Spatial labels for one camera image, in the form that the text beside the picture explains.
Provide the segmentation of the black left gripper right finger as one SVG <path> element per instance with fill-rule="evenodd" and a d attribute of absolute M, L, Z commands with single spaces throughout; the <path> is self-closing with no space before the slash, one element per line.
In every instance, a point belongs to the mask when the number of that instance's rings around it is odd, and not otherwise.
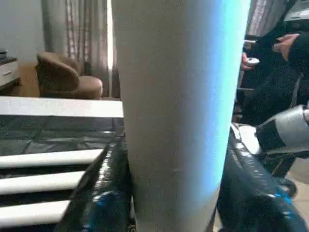
<path fill-rule="evenodd" d="M 225 232 L 307 232 L 296 184 L 264 168 L 255 128 L 231 124 L 217 209 Z"/>

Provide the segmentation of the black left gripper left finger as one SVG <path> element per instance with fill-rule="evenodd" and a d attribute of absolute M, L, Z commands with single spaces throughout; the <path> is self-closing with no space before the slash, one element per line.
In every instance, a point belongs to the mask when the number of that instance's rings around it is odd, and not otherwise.
<path fill-rule="evenodd" d="M 126 232 L 132 196 L 124 133 L 113 136 L 88 166 L 57 232 Z"/>

